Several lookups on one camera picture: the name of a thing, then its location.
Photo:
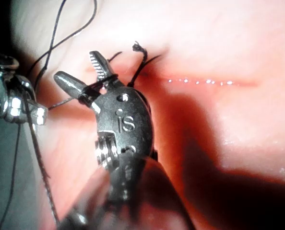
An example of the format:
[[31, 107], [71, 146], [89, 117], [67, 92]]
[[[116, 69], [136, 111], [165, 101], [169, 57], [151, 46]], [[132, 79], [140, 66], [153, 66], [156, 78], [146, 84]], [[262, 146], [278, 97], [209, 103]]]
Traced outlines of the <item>right arm needle driver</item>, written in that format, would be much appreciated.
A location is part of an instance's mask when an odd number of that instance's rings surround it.
[[131, 87], [107, 91], [92, 102], [98, 139], [95, 153], [105, 169], [120, 165], [122, 154], [158, 159], [150, 108], [141, 93]]

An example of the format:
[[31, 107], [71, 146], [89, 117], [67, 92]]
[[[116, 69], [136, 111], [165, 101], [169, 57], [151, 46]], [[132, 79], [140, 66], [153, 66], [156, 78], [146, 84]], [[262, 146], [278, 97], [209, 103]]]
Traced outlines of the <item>left arm needle driver jaw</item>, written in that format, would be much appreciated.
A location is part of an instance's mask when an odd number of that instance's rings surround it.
[[32, 83], [28, 78], [22, 75], [16, 74], [12, 80], [14, 97], [21, 100], [23, 98], [23, 94], [27, 93], [27, 98], [36, 102], [36, 94]]
[[[31, 121], [35, 125], [44, 125], [48, 116], [48, 109], [31, 99], [27, 99]], [[8, 100], [5, 120], [10, 123], [23, 124], [28, 122], [28, 112], [24, 100], [11, 96]]]

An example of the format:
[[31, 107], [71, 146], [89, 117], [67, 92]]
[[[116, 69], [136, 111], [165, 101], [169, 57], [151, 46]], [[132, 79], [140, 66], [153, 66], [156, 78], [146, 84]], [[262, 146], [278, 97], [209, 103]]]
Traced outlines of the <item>right arm needle driver jaw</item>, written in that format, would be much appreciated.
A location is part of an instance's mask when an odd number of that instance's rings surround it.
[[111, 90], [113, 88], [122, 87], [122, 82], [110, 66], [109, 61], [98, 51], [90, 51], [89, 57], [93, 68], [97, 74], [96, 83], [93, 83], [92, 89], [100, 90], [102, 88]]
[[77, 99], [81, 104], [91, 104], [101, 95], [97, 84], [87, 85], [64, 71], [55, 73], [54, 81], [71, 98]]

